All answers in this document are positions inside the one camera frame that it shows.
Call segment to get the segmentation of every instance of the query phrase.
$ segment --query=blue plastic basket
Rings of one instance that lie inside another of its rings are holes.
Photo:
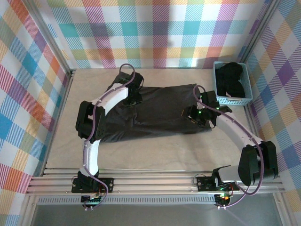
[[[239,81],[244,87],[246,97],[245,98],[223,97],[223,96],[217,95],[215,70],[223,67],[225,64],[227,64],[227,63],[221,62],[221,61],[215,61],[213,64],[212,75],[213,75],[213,84],[214,84],[214,90],[216,93],[217,100],[220,102],[220,104],[223,104],[223,105],[242,105],[242,106],[247,105],[247,103],[249,103],[251,100],[253,100],[253,94],[252,94],[252,90],[251,90],[249,73],[248,73],[246,65],[243,63],[238,63],[238,64],[242,65],[242,67],[243,67],[243,73],[242,73],[241,79]]]

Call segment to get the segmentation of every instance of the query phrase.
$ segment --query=plaid wallpaper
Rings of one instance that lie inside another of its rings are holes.
[[[67,76],[21,0],[0,0],[0,226],[16,225]]]
[[[270,0],[35,0],[71,68],[236,60]]]
[[[280,176],[301,225],[301,0],[283,0],[248,60],[260,136],[277,147]]]

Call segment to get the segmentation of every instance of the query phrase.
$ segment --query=folded cloth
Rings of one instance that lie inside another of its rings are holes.
[[[245,98],[246,94],[242,84],[239,82],[243,73],[243,67],[235,62],[215,70],[217,95]]]
[[[192,94],[195,84],[174,87],[142,87],[143,101],[131,107],[122,101],[107,114],[102,142],[117,142],[147,137],[193,134],[210,130],[181,116],[185,107],[196,105]]]

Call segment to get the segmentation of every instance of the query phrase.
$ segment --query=dark gray cloth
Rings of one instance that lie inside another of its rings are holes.
[[[196,104],[192,94],[194,86],[195,84],[165,88],[142,87],[142,103],[127,107],[121,101],[109,111],[102,142],[193,134],[209,130],[209,123],[199,127],[181,116],[185,107]]]

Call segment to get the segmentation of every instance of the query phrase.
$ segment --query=purple cable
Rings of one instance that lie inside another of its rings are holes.
[[[206,104],[202,103],[197,95],[196,95],[196,88],[197,87],[201,87],[202,89],[204,89],[202,86],[200,85],[196,85],[194,88],[193,88],[193,96],[195,97],[195,99],[197,100],[198,103],[200,103],[201,105],[203,105],[205,108],[208,108],[214,112],[217,112],[223,116],[225,116],[226,118],[230,119],[232,122],[234,122],[236,125],[238,125],[241,130],[255,143],[256,145],[256,148],[258,150],[258,153],[259,153],[259,157],[260,157],[260,176],[259,176],[259,182],[258,182],[258,185],[257,185],[257,188],[255,189],[255,191],[249,193],[248,192],[248,189],[245,191],[241,186],[239,186],[237,183],[237,186],[239,187],[240,190],[242,190],[242,192],[244,194],[247,194],[247,195],[255,195],[257,194],[257,192],[259,191],[261,185],[262,185],[262,181],[263,181],[263,174],[264,174],[264,162],[263,162],[263,155],[262,155],[262,150],[261,148],[259,147],[259,144],[257,143],[257,141],[254,139],[254,137],[252,136],[252,134],[249,133],[248,130],[246,130],[238,121],[236,121],[235,119],[233,119],[231,116],[225,114],[224,112],[221,112],[219,110],[216,110],[215,108],[212,108],[212,107],[209,107],[207,106]]]
[[[130,64],[123,64],[123,65],[121,65],[120,68],[119,68],[119,72],[121,71],[121,68],[122,68],[123,66],[125,66],[125,65],[128,65],[128,66],[130,66],[130,67],[133,69],[133,76],[132,76],[131,80],[128,81],[127,83],[123,84],[122,86],[119,86],[119,87],[117,87],[117,88],[115,88],[115,89],[111,89],[110,91],[106,92],[106,93],[105,93],[105,94],[104,94],[104,95],[96,102],[96,104],[94,105],[94,108],[93,108],[93,113],[92,113],[93,120],[92,120],[92,130],[91,130],[91,134],[89,135],[89,137],[88,137],[88,138],[85,140],[85,142],[84,142],[84,151],[83,151],[83,165],[84,165],[84,169],[86,170],[86,172],[89,174],[89,176],[90,176],[91,178],[93,178],[94,180],[96,180],[98,183],[102,184],[102,185],[105,187],[105,189],[106,189],[106,194],[105,194],[104,198],[103,198],[96,206],[94,206],[94,209],[96,209],[97,207],[99,207],[99,206],[101,205],[101,203],[104,201],[104,199],[107,197],[108,192],[109,192],[109,188],[108,188],[108,186],[107,186],[103,181],[101,181],[101,180],[97,179],[96,177],[94,177],[94,175],[92,175],[92,174],[90,173],[90,171],[87,169],[87,163],[86,163],[86,162],[87,162],[87,160],[86,160],[87,144],[88,144],[88,142],[90,141],[90,139],[92,138],[92,136],[93,136],[93,134],[94,134],[94,131],[95,131],[95,120],[94,120],[94,119],[96,118],[95,112],[96,112],[97,106],[98,106],[98,105],[101,103],[101,101],[102,101],[105,97],[107,97],[110,93],[112,93],[112,92],[114,92],[114,91],[116,91],[116,90],[118,90],[118,89],[121,89],[121,88],[127,86],[127,85],[130,84],[130,83],[134,80],[134,78],[135,78],[135,75],[136,75],[135,68],[134,68],[132,65],[130,65]]]

